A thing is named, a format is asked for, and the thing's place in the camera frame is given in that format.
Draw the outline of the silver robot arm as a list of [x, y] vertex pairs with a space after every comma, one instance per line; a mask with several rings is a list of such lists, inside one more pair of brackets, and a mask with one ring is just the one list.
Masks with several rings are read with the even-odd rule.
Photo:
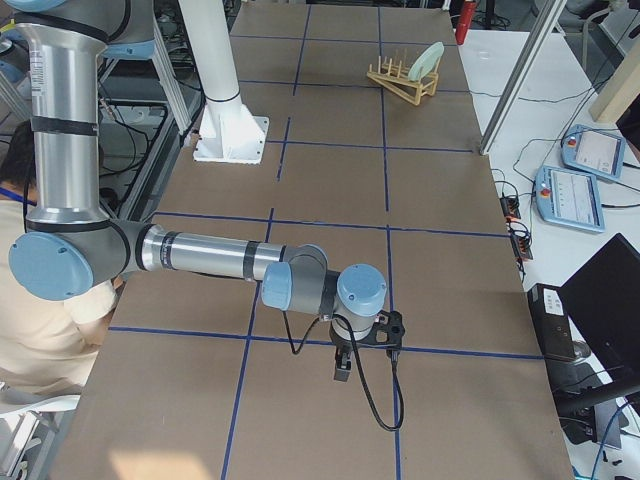
[[38, 201], [9, 252], [30, 293], [70, 299], [118, 274], [168, 269], [257, 281], [265, 305], [330, 325], [335, 378], [359, 368], [364, 345], [394, 356], [403, 335], [384, 310], [387, 286], [367, 264], [336, 272], [324, 252], [167, 231], [109, 217], [99, 202], [98, 75], [101, 57], [148, 58], [155, 17], [149, 1], [16, 1], [29, 46]]

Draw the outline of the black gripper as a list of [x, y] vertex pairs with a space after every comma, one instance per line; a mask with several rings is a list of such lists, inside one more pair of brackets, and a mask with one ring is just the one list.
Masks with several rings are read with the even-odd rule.
[[347, 382], [351, 373], [350, 355], [354, 351], [355, 334], [348, 320], [333, 319], [330, 338], [336, 347], [334, 380]]

